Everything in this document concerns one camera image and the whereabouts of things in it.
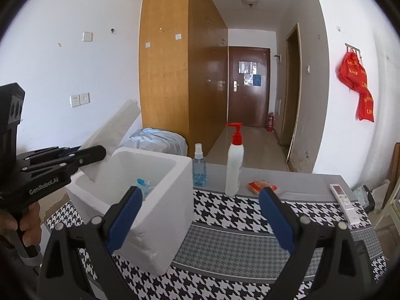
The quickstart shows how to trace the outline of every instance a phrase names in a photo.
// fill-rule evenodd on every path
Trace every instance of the tiled floor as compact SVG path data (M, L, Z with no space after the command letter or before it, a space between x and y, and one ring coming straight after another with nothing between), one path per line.
M205 157L208 163L227 164L228 149L234 132L234 127L226 127L223 130ZM289 171L286 157L272 132L261 128L242 127L241 134L244 146L243 167Z
M369 213L369 219L375 225L378 214ZM384 217L375 229L382 246L382 251L388 260L388 264L394 262L400 255L400 236L390 216Z

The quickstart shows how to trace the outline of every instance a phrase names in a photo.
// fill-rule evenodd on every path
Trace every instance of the blue spray bottle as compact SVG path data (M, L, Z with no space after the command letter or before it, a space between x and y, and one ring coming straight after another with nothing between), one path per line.
M206 184L206 159L203 156L201 143L195 144L194 158L192 161L193 185L204 186Z
M150 192L154 189L153 186L149 186L143 179L137 179L137 186L141 189L141 193L143 194L143 200L150 194Z

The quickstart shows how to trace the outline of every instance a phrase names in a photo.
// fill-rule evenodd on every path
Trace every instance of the wooden wardrobe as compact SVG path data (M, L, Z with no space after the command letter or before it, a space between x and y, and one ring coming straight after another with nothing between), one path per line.
M143 127L182 135L206 155L227 123L228 29L212 0L143 0Z

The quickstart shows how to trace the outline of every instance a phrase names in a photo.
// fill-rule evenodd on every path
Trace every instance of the white wall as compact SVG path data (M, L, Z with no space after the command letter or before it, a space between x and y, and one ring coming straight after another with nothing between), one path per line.
M268 113L275 111L277 97L277 33L252 29L228 29L228 46L269 48L271 50L271 83L269 86Z
M302 79L297 131L290 160L300 172L312 172L324 131L329 90L329 52L327 31L319 0L293 0L276 32L278 65L277 99L281 113L276 115L275 129L281 135L285 105L289 34L299 23Z
M314 172L340 174L351 187L386 176L400 139L400 42L373 0L320 0L329 43L329 98ZM359 95L337 79L345 43L361 50L375 123L356 119Z
M19 152L80 145L127 98L139 101L141 3L27 2L0 45L0 85L18 82L26 92ZM93 42L83 42L83 32L93 32ZM83 92L91 103L71 108L69 96ZM141 125L139 118L130 131Z

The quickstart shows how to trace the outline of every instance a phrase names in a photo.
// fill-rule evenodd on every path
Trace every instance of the white pump bottle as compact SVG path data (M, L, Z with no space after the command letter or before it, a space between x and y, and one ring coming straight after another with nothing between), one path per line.
M236 132L232 136L232 144L227 152L226 166L226 196L235 196L239 190L239 176L242 170L243 156L245 148L243 147L243 139L241 135L242 123L229 123L227 126L236 127Z

